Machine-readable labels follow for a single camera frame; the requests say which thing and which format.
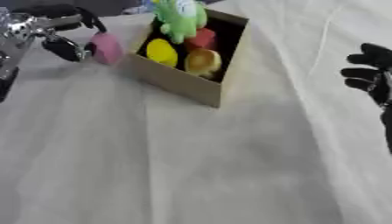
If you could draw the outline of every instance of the yellow cylinder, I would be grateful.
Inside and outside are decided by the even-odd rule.
[[[179,61],[176,50],[162,38],[153,39],[147,45],[147,58],[168,67],[175,67]]]

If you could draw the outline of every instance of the red block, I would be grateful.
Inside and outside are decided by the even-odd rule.
[[[188,38],[185,40],[185,47],[188,52],[198,48],[214,50],[215,48],[215,32],[207,28],[199,29],[196,38]]]

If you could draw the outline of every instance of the green plush toy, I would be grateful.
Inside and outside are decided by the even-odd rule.
[[[196,37],[197,29],[207,24],[204,6],[194,0],[154,0],[155,14],[164,23],[161,32],[171,37],[174,44]]]

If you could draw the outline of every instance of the open box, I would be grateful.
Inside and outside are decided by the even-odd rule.
[[[175,94],[187,96],[198,102],[218,108],[229,86],[234,56],[239,54],[243,34],[249,20],[215,10],[206,10],[208,24],[206,28],[216,32],[215,51],[222,57],[222,68],[214,80],[206,80],[186,73],[184,61],[186,49],[183,45],[172,45],[178,52],[178,66],[176,68],[159,64],[145,57],[146,47],[153,39],[167,39],[160,33],[160,22],[155,19],[149,30],[136,42],[129,54],[131,64],[136,75],[144,81],[159,86]]]

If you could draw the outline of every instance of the round bun toy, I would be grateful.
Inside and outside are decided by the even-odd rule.
[[[210,80],[221,69],[221,64],[221,56],[217,52],[200,48],[186,57],[185,71]]]

